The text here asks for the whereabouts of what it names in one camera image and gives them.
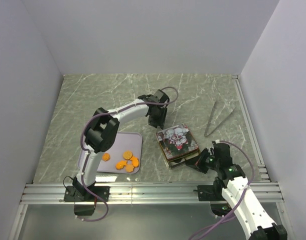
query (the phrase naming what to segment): metal bar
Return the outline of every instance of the metal bar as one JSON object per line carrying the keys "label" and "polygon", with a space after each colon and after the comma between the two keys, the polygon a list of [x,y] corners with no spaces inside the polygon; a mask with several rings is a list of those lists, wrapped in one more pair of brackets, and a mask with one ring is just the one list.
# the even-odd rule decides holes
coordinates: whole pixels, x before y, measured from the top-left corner
{"label": "metal bar", "polygon": [[18,206],[17,213],[15,215],[15,219],[8,236],[8,240],[17,240],[19,238],[23,221],[27,213],[27,209],[28,209],[27,204],[20,204]]}
{"label": "metal bar", "polygon": [[249,115],[249,112],[248,112],[247,105],[246,105],[244,97],[243,97],[243,93],[242,93],[242,90],[241,90],[239,79],[238,78],[232,78],[232,80],[235,83],[235,90],[236,90],[236,93],[237,93],[237,96],[238,96],[239,104],[241,106],[244,121],[246,123],[247,132],[248,132],[251,144],[252,144],[252,148],[253,148],[253,151],[254,151],[254,154],[255,154],[257,164],[258,165],[264,165],[264,161],[263,161],[263,157],[262,157],[262,154],[261,154],[261,151],[260,151],[259,143],[258,143],[257,137],[255,135],[255,131],[254,131],[254,128],[253,128],[253,125],[252,125],[252,122],[251,122],[251,118],[250,118],[250,115]]}
{"label": "metal bar", "polygon": [[281,222],[287,231],[287,239],[296,240],[297,238],[295,236],[292,222],[287,212],[287,207],[285,206],[285,202],[277,202],[276,207],[278,209],[278,214],[281,218]]}
{"label": "metal bar", "polygon": [[[198,200],[197,186],[212,185],[204,182],[149,182],[149,183],[96,183],[110,186],[108,204],[203,204]],[[251,188],[263,203],[283,202],[280,187],[274,182],[254,182]],[[63,202],[65,188],[62,184],[27,184],[20,204],[74,204]],[[76,204],[94,204],[80,202]]]}

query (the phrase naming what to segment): white wall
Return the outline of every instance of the white wall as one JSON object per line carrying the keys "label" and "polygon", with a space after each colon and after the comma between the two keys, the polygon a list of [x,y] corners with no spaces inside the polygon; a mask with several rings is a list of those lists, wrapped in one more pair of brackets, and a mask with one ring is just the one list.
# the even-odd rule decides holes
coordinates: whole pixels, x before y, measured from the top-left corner
{"label": "white wall", "polygon": [[62,83],[20,0],[0,0],[0,240],[39,161]]}
{"label": "white wall", "polygon": [[23,2],[64,74],[239,74],[278,0]]}
{"label": "white wall", "polygon": [[306,0],[280,0],[241,86],[270,176],[306,240]]}

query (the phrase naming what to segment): table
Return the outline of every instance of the table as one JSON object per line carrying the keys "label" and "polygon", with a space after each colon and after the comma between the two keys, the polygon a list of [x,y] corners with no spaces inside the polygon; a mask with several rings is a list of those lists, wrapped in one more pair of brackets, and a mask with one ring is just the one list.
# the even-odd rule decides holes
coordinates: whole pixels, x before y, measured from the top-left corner
{"label": "table", "polygon": [[[75,176],[80,154],[79,139],[84,124],[94,111],[103,107],[120,107],[143,94],[154,94],[157,89],[174,86],[179,98],[168,107],[165,128],[185,123],[200,149],[211,147],[211,141],[231,141],[245,150],[256,167],[255,181],[261,176],[250,141],[247,125],[239,103],[232,76],[229,74],[69,74],[64,76],[57,104],[46,136],[34,183],[59,183],[65,176]],[[172,99],[172,90],[167,90]],[[211,131],[231,111],[231,116],[208,137],[204,131],[213,107],[217,106],[209,126]],[[148,125],[146,117],[123,126],[121,132],[140,133],[143,137],[141,166],[135,174],[98,173],[97,182],[213,182],[216,173],[194,171],[186,166],[169,170],[155,136],[157,131]],[[251,168],[244,156],[233,147],[233,161],[250,177]]]}

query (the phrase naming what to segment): plastic tray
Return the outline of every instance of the plastic tray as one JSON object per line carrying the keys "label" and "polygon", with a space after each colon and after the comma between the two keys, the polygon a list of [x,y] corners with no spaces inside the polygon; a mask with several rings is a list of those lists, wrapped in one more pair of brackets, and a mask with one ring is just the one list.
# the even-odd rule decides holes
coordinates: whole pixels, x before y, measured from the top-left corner
{"label": "plastic tray", "polygon": [[[115,167],[119,161],[124,160],[123,153],[125,151],[131,151],[133,155],[138,158],[139,165],[134,168],[133,172],[127,172],[125,167],[121,170],[117,170]],[[141,165],[141,151],[141,134],[137,132],[118,132],[113,146],[106,152],[110,155],[110,160],[101,161],[97,171],[101,173],[136,174]],[[78,159],[77,166],[81,168],[81,158]]]}

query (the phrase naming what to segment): purple cable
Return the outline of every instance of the purple cable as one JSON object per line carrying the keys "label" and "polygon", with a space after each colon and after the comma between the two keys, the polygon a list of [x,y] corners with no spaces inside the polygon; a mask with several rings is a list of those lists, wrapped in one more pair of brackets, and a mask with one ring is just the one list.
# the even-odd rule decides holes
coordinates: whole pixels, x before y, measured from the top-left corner
{"label": "purple cable", "polygon": [[[224,140],[220,140],[220,143],[224,143],[224,144],[229,144],[232,145],[234,147],[236,147],[238,150],[240,150],[240,152],[245,156],[245,158],[247,159],[251,170],[252,170],[252,175],[251,178],[248,180],[247,185],[249,186],[251,184],[251,182],[253,182],[254,177],[255,177],[255,170],[254,170],[254,166],[250,160],[250,158],[248,157],[248,155],[242,150],[242,148],[240,148],[239,146],[235,145],[232,142],[229,141],[224,141]],[[241,202],[243,201],[243,198],[245,196],[247,192],[247,189],[245,188],[241,194],[241,197],[239,198],[237,204],[235,205],[235,207],[232,208],[231,211],[229,211],[229,213],[227,215],[225,215],[220,221],[218,221],[217,223],[210,225],[210,226],[206,226],[201,228],[200,230],[198,230],[197,232],[193,233],[188,240],[201,240],[203,238],[205,238],[210,232],[212,232],[215,228],[217,228],[220,224],[223,223],[227,223],[229,220],[232,220],[231,218],[229,218],[231,215],[234,214],[234,211],[239,207],[239,205],[241,204]],[[204,230],[208,229],[205,233],[203,233],[199,238],[193,239],[196,235],[198,235],[199,233],[203,232]]]}
{"label": "purple cable", "polygon": [[[175,99],[172,100],[172,101],[170,101],[170,102],[164,102],[164,103],[159,103],[159,102],[140,102],[140,103],[137,103],[137,104],[134,104],[134,105],[126,106],[126,107],[120,109],[118,112],[119,112],[119,113],[120,113],[120,112],[123,112],[123,111],[125,111],[125,110],[130,109],[130,108],[136,107],[137,105],[159,105],[159,106],[168,106],[169,104],[174,103],[174,102],[178,99],[178,97],[179,97],[179,92],[178,92],[178,90],[177,90],[175,87],[173,87],[173,86],[166,86],[166,87],[163,87],[161,90],[164,90],[164,89],[173,89],[173,90],[175,91],[175,93],[176,93]],[[82,131],[82,134],[81,134],[81,137],[80,137],[80,142],[79,142],[79,144],[80,144],[80,146],[81,146],[81,149],[82,149],[83,151],[86,151],[86,152],[87,152],[87,153],[86,153],[85,162],[84,162],[84,165],[83,165],[83,167],[82,167],[82,173],[85,172],[85,168],[87,167],[87,164],[88,164],[88,161],[89,161],[89,156],[90,156],[90,154],[91,154],[91,151],[90,151],[89,149],[87,149],[87,148],[84,147],[84,133],[85,133],[86,129],[88,128],[88,126],[90,125],[90,123],[91,123],[94,119],[97,119],[97,118],[99,118],[99,117],[101,117],[101,116],[111,115],[111,114],[116,114],[116,112],[115,112],[115,111],[112,111],[112,112],[105,112],[105,113],[100,113],[100,114],[94,115],[94,116],[91,117],[91,119],[86,123],[86,125],[85,125],[85,127],[84,127],[84,129],[83,129],[83,131]],[[85,190],[86,190],[89,194],[93,195],[94,197],[96,197],[98,200],[102,201],[102,202],[105,204],[105,206],[106,206],[106,212],[104,213],[103,216],[101,216],[101,217],[99,217],[99,218],[96,218],[96,219],[85,219],[85,218],[80,217],[80,216],[78,216],[77,218],[78,218],[78,219],[81,219],[82,221],[85,221],[85,222],[96,222],[96,221],[102,220],[103,218],[105,218],[105,217],[108,215],[108,212],[109,212],[109,205],[107,204],[107,202],[106,202],[103,198],[101,198],[100,196],[96,195],[94,192],[92,192],[92,191],[86,186],[86,184],[85,184],[85,182],[84,182],[84,175],[81,175],[81,182],[82,182],[83,187],[85,188]]]}

